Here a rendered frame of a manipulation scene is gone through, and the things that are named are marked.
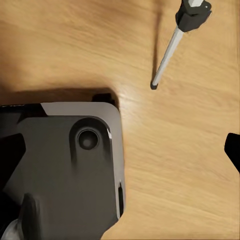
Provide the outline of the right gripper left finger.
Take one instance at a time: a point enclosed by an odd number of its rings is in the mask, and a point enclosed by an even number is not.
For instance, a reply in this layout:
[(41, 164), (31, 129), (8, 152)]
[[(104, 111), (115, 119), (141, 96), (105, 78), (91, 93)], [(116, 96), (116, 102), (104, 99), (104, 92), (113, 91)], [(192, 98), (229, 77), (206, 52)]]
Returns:
[(26, 152), (21, 133), (0, 138), (0, 193)]

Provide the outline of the camera tripod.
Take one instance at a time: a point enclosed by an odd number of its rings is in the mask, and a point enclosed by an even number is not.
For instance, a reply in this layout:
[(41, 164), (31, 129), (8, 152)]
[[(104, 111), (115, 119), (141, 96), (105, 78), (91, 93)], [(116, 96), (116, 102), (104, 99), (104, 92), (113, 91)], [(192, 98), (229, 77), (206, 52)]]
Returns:
[(156, 90), (158, 81), (160, 80), (166, 66), (168, 65), (172, 54), (179, 44), (184, 32), (198, 29), (200, 25), (206, 22), (211, 14), (212, 5), (206, 0), (182, 0), (179, 11), (176, 13), (176, 29), (170, 40), (164, 57), (160, 63), (158, 71), (150, 86), (152, 90)]

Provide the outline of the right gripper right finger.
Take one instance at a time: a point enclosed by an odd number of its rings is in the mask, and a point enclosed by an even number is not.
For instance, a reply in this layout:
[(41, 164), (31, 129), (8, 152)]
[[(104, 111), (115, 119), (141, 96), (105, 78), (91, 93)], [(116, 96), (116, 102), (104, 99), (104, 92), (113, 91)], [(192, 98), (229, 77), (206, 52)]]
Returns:
[(240, 172), (240, 134), (229, 133), (227, 135), (224, 151)]

